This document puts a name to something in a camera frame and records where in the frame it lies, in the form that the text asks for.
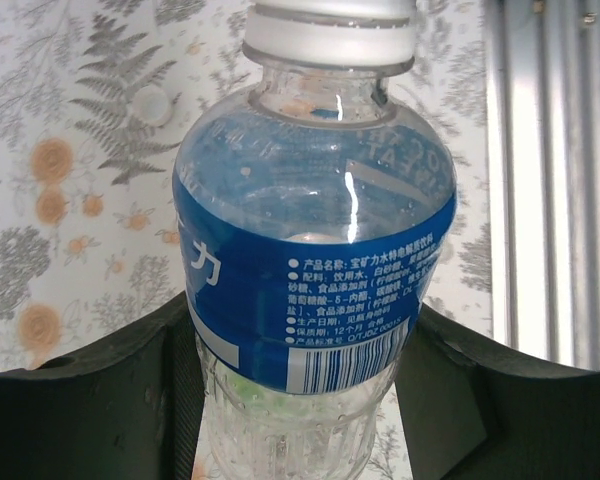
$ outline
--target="blue label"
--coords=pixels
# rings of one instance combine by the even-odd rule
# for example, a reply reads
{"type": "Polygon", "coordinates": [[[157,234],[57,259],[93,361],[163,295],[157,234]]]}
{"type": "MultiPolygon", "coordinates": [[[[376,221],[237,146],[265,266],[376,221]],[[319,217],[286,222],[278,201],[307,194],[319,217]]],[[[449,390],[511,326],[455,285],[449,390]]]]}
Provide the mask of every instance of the blue label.
{"type": "Polygon", "coordinates": [[[229,367],[289,393],[361,383],[398,356],[456,198],[406,232],[353,244],[275,240],[210,214],[174,176],[196,328],[229,367]]]}

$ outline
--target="bottle cap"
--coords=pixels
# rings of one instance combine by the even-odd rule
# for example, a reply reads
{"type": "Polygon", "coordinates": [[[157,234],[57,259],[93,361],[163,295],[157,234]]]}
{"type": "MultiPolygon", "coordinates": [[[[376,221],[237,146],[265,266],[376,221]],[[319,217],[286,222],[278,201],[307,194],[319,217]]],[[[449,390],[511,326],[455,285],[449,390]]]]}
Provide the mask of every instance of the bottle cap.
{"type": "Polygon", "coordinates": [[[245,46],[315,66],[381,68],[415,50],[416,0],[255,0],[245,46]]]}
{"type": "Polygon", "coordinates": [[[138,90],[131,101],[131,108],[140,120],[152,127],[162,127],[173,115],[169,96],[156,85],[138,90]]]}

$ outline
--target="clear plastic bottle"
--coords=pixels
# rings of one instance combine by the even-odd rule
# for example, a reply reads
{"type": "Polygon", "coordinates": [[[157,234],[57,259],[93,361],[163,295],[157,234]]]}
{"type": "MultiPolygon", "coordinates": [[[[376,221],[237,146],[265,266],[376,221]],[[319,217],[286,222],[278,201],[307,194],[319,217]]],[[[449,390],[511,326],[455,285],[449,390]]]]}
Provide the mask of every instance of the clear plastic bottle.
{"type": "Polygon", "coordinates": [[[455,212],[452,160],[394,103],[415,1],[261,0],[262,81],[206,112],[174,172],[214,456],[228,480],[351,480],[371,455],[455,212]]]}

